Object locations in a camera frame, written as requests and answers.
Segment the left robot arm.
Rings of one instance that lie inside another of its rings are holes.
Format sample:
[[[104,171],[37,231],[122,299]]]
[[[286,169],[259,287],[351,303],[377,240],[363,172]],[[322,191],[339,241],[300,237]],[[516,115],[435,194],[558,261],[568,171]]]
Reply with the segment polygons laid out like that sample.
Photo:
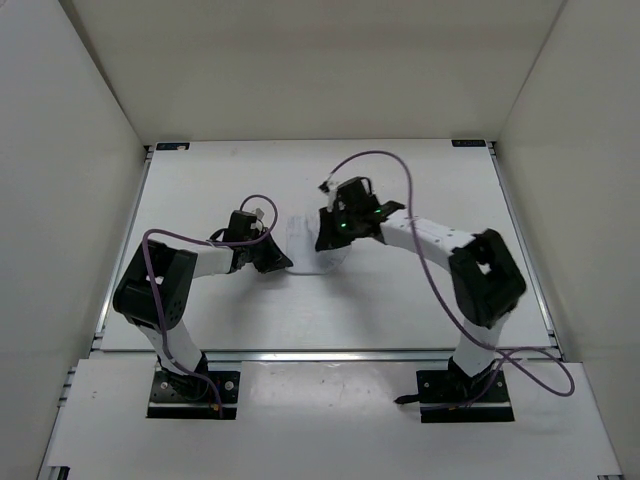
[[[161,229],[146,232],[116,287],[113,309],[145,335],[169,385],[189,400],[220,390],[208,378],[206,355],[183,321],[192,283],[246,265],[266,274],[293,262],[257,213],[235,210],[228,225],[207,240]]]

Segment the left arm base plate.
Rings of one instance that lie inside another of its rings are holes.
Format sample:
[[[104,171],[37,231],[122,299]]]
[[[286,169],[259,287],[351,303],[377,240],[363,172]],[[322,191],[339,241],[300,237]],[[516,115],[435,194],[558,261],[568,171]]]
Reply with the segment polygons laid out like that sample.
[[[170,373],[157,366],[146,416],[170,420],[235,420],[241,372],[213,369],[208,375],[218,389],[220,400],[207,382]]]

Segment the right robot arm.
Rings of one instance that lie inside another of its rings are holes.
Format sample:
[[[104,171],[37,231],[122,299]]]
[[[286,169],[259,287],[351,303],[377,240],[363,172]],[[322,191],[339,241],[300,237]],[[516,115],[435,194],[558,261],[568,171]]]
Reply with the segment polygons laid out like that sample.
[[[450,275],[463,318],[455,323],[460,340],[447,366],[449,391],[467,401],[487,388],[503,326],[527,289],[502,235],[491,228],[469,233],[419,217],[411,205],[382,203],[367,177],[327,179],[319,189],[327,204],[319,211],[317,251],[371,238]]]

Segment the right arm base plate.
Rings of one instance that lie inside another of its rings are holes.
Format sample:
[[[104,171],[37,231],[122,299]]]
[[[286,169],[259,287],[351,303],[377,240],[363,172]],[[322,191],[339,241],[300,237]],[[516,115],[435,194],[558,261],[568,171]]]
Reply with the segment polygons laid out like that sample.
[[[503,371],[489,368],[474,381],[452,369],[418,370],[417,391],[401,395],[396,405],[419,405],[422,423],[509,423],[515,414]]]

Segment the white skirt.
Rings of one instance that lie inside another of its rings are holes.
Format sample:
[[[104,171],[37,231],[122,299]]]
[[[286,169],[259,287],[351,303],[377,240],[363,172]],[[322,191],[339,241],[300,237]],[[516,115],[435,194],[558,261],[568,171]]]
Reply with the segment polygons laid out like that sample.
[[[320,218],[318,213],[291,215],[286,224],[285,254],[293,265],[286,271],[293,275],[326,275],[344,263],[352,247],[317,251]]]

